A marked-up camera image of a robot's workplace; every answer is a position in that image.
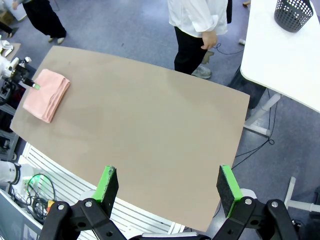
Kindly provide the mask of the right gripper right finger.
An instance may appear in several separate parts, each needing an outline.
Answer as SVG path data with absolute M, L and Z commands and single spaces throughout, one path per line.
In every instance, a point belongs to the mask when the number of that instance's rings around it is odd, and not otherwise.
M 244 229 L 254 229 L 261 240 L 299 239 L 284 202 L 243 195 L 229 165 L 219 167 L 216 187 L 226 220 L 214 240 L 238 240 Z

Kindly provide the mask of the person's right hand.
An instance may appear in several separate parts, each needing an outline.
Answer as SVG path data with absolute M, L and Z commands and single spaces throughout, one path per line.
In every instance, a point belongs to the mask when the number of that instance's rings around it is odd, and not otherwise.
M 201 46 L 201 48 L 203 50 L 212 49 L 217 44 L 217 41 L 218 41 L 216 32 L 214 30 L 203 32 L 202 41 L 203 41 L 203 45 Z

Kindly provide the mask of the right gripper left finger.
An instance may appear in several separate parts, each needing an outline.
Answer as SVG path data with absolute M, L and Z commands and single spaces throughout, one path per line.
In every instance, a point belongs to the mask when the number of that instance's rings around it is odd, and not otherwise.
M 100 240 L 124 240 L 110 219 L 119 189 L 117 169 L 106 166 L 92 197 L 74 205 L 56 201 L 50 207 L 39 235 L 40 240 L 77 240 L 83 231 L 92 231 Z

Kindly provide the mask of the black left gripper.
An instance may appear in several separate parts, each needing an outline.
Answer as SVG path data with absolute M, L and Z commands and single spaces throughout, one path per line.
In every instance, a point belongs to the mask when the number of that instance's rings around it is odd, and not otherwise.
M 18 84 L 20 82 L 24 83 L 25 85 L 32 87 L 36 90 L 40 89 L 40 86 L 35 83 L 32 79 L 29 79 L 29 71 L 20 65 L 17 65 L 14 71 L 11 74 L 11 80 Z

